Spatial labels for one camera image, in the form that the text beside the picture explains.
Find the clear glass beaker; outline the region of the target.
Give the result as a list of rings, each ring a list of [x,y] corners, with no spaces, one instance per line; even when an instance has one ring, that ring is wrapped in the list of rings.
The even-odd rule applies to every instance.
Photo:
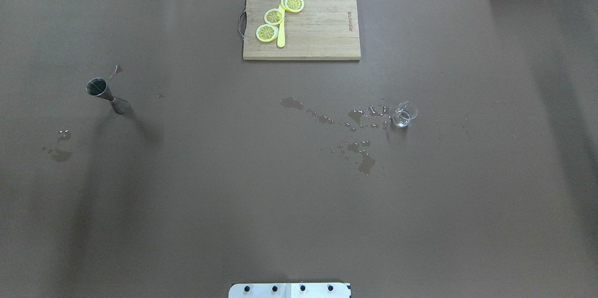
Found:
[[[418,108],[414,102],[402,101],[397,105],[391,121],[396,128],[406,128],[417,115]]]

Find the steel double jigger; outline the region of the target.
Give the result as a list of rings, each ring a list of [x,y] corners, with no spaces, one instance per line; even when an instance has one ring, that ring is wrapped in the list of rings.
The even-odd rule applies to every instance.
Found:
[[[87,93],[92,97],[107,100],[113,111],[123,115],[130,111],[130,103],[124,99],[115,97],[109,89],[107,82],[102,78],[91,79],[86,87]]]

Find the yellow plastic knife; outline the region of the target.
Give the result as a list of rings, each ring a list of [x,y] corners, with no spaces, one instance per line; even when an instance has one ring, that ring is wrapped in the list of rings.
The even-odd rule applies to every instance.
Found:
[[[286,9],[283,4],[278,6],[278,9],[281,11],[281,21],[278,24],[278,37],[276,40],[276,45],[278,48],[284,48],[286,45],[286,34],[285,34],[285,14]]]

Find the lemon slice near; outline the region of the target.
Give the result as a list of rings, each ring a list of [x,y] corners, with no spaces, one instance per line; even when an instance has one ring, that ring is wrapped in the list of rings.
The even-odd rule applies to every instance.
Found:
[[[263,43],[270,43],[278,37],[278,27],[271,24],[263,24],[256,28],[256,38]]]

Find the lemon slice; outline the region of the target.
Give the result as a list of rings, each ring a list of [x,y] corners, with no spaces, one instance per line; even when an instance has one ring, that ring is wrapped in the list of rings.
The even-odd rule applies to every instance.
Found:
[[[305,8],[304,0],[280,0],[280,4],[285,11],[299,13]]]
[[[285,18],[285,10],[281,8],[272,8],[269,9],[263,15],[263,21],[268,25],[278,26],[284,21]]]
[[[256,28],[256,38],[263,43],[270,43],[278,37],[278,27],[271,24],[263,24]]]

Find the bamboo cutting board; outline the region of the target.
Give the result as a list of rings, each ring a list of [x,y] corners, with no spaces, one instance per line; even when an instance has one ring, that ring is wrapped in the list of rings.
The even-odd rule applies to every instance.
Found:
[[[281,0],[246,0],[245,60],[360,60],[357,0],[304,0],[301,12],[285,15],[285,45],[258,40],[258,26]]]

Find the lemon slice middle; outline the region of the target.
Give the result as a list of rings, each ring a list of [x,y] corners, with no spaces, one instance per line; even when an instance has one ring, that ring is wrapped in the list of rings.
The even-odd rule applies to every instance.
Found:
[[[272,8],[269,9],[263,15],[263,21],[268,25],[278,26],[284,21],[285,18],[285,10],[281,8]]]

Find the lemon slice far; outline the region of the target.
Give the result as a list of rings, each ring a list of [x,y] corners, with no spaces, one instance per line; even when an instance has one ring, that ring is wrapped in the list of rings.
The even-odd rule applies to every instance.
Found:
[[[299,13],[305,8],[304,0],[280,0],[280,4],[285,11]]]

